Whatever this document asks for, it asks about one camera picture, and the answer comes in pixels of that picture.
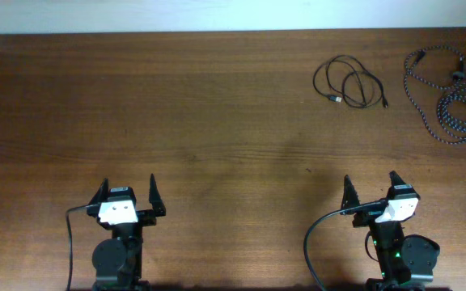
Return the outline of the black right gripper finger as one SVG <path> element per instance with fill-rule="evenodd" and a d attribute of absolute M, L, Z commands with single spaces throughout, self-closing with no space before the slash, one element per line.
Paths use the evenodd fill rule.
<path fill-rule="evenodd" d="M 407 188 L 407 183 L 395 171 L 391 171 L 389 177 L 393 189 L 400 190 Z"/>
<path fill-rule="evenodd" d="M 358 193 L 348 175 L 343 180 L 343 197 L 341 199 L 341 210 L 343 214 L 353 214 L 354 208 L 360 206 Z"/>

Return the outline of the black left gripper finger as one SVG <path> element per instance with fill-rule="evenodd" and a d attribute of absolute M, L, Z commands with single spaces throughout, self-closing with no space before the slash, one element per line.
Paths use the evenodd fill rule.
<path fill-rule="evenodd" d="M 89 205 L 98 205 L 105 202 L 108 199 L 109 194 L 109 182 L 108 178 L 104 178 L 96 194 L 91 198 Z"/>
<path fill-rule="evenodd" d="M 166 215 L 166 207 L 160 196 L 155 176 L 153 174 L 150 175 L 149 203 L 151 204 L 156 217 L 164 217 Z"/>

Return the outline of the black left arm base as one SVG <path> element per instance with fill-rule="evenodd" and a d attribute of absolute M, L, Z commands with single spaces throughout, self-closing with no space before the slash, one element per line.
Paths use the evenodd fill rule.
<path fill-rule="evenodd" d="M 132 283 L 95 282 L 91 291 L 151 291 L 148 281 L 133 281 Z"/>

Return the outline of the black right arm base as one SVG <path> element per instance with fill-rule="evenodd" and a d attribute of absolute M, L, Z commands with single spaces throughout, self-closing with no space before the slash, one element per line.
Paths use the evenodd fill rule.
<path fill-rule="evenodd" d="M 428 281 L 413 280 L 399 284 L 384 279 L 368 279 L 364 284 L 364 291 L 425 291 Z"/>

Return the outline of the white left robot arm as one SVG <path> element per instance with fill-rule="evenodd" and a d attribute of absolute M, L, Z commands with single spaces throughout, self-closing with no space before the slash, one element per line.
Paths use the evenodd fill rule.
<path fill-rule="evenodd" d="M 131 187 L 110 188 L 104 179 L 91 198 L 87 215 L 112 232 L 92 253 L 95 268 L 94 290 L 148 291 L 150 283 L 142 279 L 142 249 L 145 227 L 155 226 L 166 207 L 153 175 L 149 180 L 149 209 L 136 209 L 137 199 Z"/>

